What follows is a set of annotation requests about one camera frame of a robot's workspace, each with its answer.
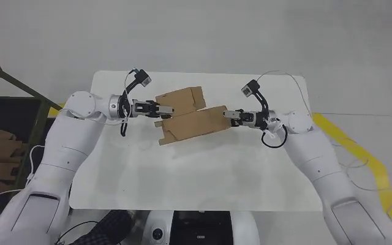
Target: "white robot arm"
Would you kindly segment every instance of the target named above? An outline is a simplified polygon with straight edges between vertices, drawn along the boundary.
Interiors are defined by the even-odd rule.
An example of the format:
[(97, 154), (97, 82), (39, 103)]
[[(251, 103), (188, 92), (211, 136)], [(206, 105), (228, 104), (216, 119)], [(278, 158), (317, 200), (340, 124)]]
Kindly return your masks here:
[(306, 175), (316, 189), (323, 205), (324, 220), (339, 245), (392, 244), (392, 222), (387, 215), (358, 199), (347, 175), (337, 161), (334, 149), (325, 134), (314, 125), (309, 113), (292, 111), (277, 115), (268, 110), (265, 98), (258, 91), (255, 80), (243, 93), (254, 95), (262, 104), (262, 111), (225, 111), (232, 126), (261, 129), (266, 134), (277, 133), (292, 162)]
[[(130, 84), (151, 81), (136, 70)], [(168, 118), (172, 107), (153, 101), (133, 101), (127, 95), (102, 99), (89, 92), (72, 94), (45, 140), (43, 159), (28, 185), (14, 196), (0, 216), (0, 244), (54, 244), (69, 212), (69, 189), (79, 166), (93, 151), (105, 121), (144, 115)], [(126, 123), (121, 133), (125, 134)]]

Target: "brown box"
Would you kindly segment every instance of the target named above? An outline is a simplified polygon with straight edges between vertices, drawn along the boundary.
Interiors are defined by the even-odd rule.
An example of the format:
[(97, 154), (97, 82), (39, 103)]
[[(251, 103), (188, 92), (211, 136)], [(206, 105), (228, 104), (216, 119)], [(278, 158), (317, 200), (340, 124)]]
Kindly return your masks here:
[(0, 159), (11, 157), (16, 149), (22, 147), (22, 141), (0, 140)]
[(172, 118), (156, 122), (162, 127), (164, 138), (159, 145), (186, 140), (228, 129), (230, 122), (223, 116), (225, 105), (200, 110), (206, 107), (202, 87), (176, 90), (156, 97), (157, 103), (175, 109)]
[(0, 163), (0, 180), (15, 180), (18, 174), (19, 164), (11, 162)]

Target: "white table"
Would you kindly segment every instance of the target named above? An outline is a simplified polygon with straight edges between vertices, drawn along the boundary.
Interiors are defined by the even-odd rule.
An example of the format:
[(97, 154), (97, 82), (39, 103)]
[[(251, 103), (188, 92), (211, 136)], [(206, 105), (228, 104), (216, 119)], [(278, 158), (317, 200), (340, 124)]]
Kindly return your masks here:
[[(138, 100), (189, 86), (202, 86), (207, 107), (260, 110), (241, 88), (258, 75), (148, 72), (153, 82), (130, 94)], [(126, 72), (100, 71), (91, 92), (121, 94)], [(309, 105), (306, 82), (296, 77)], [(270, 109), (306, 111), (288, 76), (259, 80)], [(127, 136), (105, 126), (97, 146), (77, 172), (70, 205), (75, 209), (176, 209), (320, 211), (320, 199), (285, 150), (269, 149), (261, 132), (235, 127), (165, 146), (154, 119), (130, 119)]]

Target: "yellow tape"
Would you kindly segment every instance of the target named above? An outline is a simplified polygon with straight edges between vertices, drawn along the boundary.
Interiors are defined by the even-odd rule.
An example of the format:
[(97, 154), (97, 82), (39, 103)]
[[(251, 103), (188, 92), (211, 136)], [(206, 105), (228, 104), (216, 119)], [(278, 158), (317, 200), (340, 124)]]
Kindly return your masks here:
[[(65, 103), (59, 104), (59, 106), (61, 106), (61, 107), (64, 107), (64, 105), (65, 105)], [(55, 118), (58, 113), (59, 113), (59, 111), (57, 111), (53, 107), (50, 107), (48, 117), (49, 118)]]
[(323, 115), (320, 113), (313, 113), (312, 115), (314, 123), (326, 134), (338, 142), (349, 153), (361, 160), (364, 164), (367, 162), (367, 166), (374, 175), (376, 186), (380, 190), (379, 197), (383, 210), (388, 212), (388, 215), (392, 217), (392, 209), (390, 209), (392, 207), (392, 190), (390, 189), (388, 170), (383, 163), (355, 143), (355, 141), (349, 138), (349, 136), (341, 131), (340, 128), (336, 127)]

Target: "plaid fabric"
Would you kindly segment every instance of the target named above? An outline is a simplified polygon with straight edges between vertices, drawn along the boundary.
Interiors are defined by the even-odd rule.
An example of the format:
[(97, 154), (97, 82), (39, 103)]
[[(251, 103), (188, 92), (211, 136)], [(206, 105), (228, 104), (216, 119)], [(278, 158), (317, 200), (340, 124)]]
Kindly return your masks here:
[(89, 233), (70, 245), (115, 245), (125, 239), (133, 226), (127, 211), (111, 210)]

